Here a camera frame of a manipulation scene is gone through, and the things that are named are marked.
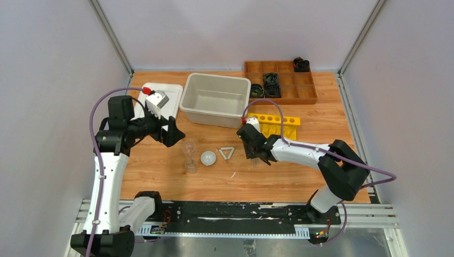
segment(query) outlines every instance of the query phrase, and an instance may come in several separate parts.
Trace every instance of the yellow test tube rack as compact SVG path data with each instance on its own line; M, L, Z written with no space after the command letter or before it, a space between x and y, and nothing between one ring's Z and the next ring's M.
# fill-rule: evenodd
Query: yellow test tube rack
M259 120L260 132L265 136L281 134L281 117L279 115L252 114L248 113L247 118L256 117ZM284 116L284 137L296 140L297 127L301 126L301 119L298 117Z

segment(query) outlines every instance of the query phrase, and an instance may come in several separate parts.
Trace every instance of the wooden compartment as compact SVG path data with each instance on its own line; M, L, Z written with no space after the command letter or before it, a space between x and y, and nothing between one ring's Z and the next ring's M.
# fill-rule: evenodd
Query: wooden compartment
M246 77L251 83L263 86L263 74L277 73L281 86L281 98L272 98L277 104L315 104L315 91L312 72L294 72L292 61L251 61L245 62Z
M293 62L292 61L277 61L277 71L279 73L293 73Z
M262 73L246 73L246 78L251 81L251 84L259 84L263 86Z
M294 73L278 73L277 76L279 77L279 83L281 86L285 85L294 85Z
M314 80L310 72L295 72L295 84L297 85L313 85Z
M262 62L262 72L263 73L277 73L277 62L275 62L275 61Z
M262 62L245 62L246 73L262 73Z
M297 85L281 85L281 96L282 99L294 99L298 98L298 86Z

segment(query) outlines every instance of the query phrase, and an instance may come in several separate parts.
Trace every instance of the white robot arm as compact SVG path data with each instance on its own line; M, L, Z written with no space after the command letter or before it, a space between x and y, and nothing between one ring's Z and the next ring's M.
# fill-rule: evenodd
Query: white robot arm
M131 256L134 235L146 218L160 214L161 197L154 191L139 192L126 213L121 217L118 213L123 174L131 148L138 143L136 139L140 141L149 135L170 147L185 137L177 129L174 117L170 116L167 120L161 116L161 108L169 100L166 94L148 88L144 92L148 96L138 103L143 109L137 117L134 115L131 96L114 96L108 101L109 117L103 120L96 134L104 167L100 167L99 159L95 157L95 179L88 216L83 232L72 235L70 241L71 247L82 255L87 251L90 232L93 224L96 224L91 256ZM106 123L109 124L107 130L104 129Z
M341 201L351 201L363 185L369 170L343 163L320 151L333 151L351 160L364 163L356 153L343 141L335 140L332 144L315 145L292 140L284 142L280 135L271 135L266 138L260 133L259 121L252 117L246 120L237 135L242 139L246 157L260 158L271 165L273 162L293 162L320 170L327 182L320 190L317 190L308 201L306 213L314 222L323 218L332 206ZM313 149L294 146L304 144Z

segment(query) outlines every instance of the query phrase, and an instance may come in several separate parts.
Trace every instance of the glass cup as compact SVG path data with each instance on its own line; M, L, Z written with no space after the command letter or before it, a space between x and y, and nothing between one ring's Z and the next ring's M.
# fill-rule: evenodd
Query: glass cup
M195 154L195 142L184 141L181 145L181 150L185 154L186 158L192 157Z
M185 167L187 173L194 174L197 171L197 163L192 158L186 158Z

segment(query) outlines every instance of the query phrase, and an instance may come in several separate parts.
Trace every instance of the white wall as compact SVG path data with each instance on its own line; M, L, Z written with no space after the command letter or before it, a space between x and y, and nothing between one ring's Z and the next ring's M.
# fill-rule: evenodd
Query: white wall
M128 76L88 1L0 6L0 255L62 256L93 183L91 108Z
M454 2L388 1L345 75L410 256L452 256Z
M376 0L101 0L135 69L241 69L247 60L339 69Z

